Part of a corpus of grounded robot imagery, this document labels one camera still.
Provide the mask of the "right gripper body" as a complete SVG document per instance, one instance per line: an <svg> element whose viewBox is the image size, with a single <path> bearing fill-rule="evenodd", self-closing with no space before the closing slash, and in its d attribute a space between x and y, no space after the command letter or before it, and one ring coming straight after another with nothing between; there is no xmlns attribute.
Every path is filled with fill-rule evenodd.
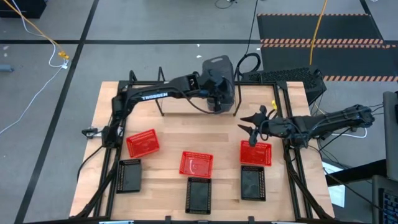
<svg viewBox="0 0 398 224"><path fill-rule="evenodd" d="M254 129L258 130L257 134L250 134L249 145L255 146L257 144L257 137L260 136L261 139L265 141L262 135L274 136L278 138L284 138L287 135L287 125L284 123L282 118L270 119L267 114L267 109L264 105L261 105L258 113L264 113L266 115L266 120L262 123L253 123Z"/></svg>

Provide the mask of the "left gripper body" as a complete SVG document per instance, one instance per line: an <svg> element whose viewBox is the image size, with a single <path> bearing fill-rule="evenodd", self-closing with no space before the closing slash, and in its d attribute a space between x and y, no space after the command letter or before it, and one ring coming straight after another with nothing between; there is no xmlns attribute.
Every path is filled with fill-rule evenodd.
<svg viewBox="0 0 398 224"><path fill-rule="evenodd" d="M223 75L218 72L204 71L198 78L200 87L199 96L221 96L220 85Z"/></svg>

